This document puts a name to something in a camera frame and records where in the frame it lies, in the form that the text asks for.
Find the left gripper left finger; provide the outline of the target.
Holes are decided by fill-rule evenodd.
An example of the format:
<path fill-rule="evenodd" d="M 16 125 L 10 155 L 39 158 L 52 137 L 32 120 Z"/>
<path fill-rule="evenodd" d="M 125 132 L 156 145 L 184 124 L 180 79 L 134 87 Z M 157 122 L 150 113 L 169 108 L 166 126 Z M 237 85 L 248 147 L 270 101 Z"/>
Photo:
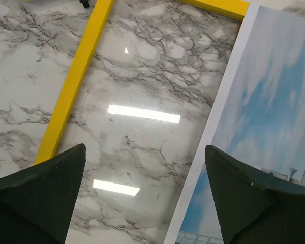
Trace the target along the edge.
<path fill-rule="evenodd" d="M 0 178 L 0 243 L 65 243 L 85 163 L 78 144 Z"/>

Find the photo of white building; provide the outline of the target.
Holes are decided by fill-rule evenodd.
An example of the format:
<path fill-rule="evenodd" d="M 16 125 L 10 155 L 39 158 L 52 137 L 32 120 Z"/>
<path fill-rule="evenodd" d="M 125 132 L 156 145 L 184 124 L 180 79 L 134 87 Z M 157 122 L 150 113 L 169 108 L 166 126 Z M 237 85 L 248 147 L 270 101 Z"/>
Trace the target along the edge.
<path fill-rule="evenodd" d="M 204 162 L 214 145 L 305 186 L 305 3 L 250 4 L 165 237 L 223 243 Z"/>

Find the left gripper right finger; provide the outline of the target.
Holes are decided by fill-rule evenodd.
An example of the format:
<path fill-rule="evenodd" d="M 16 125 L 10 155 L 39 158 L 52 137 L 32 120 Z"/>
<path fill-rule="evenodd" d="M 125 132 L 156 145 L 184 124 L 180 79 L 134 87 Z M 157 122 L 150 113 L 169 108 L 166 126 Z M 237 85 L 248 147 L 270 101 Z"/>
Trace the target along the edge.
<path fill-rule="evenodd" d="M 224 243 L 305 243 L 305 186 L 205 148 Z"/>

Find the yellow picture frame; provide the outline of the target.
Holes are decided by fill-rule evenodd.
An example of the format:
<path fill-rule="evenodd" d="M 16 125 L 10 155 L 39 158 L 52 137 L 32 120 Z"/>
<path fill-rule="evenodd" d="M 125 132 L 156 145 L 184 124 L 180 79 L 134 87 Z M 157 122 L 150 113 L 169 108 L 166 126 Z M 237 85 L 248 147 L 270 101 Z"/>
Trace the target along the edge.
<path fill-rule="evenodd" d="M 249 3 L 245 1 L 189 0 L 183 1 L 183 3 L 238 21 L 243 21 L 249 7 Z M 73 62 L 60 91 L 50 122 L 34 159 L 34 165 L 49 160 L 56 153 L 113 4 L 113 0 L 96 1 L 95 3 Z"/>

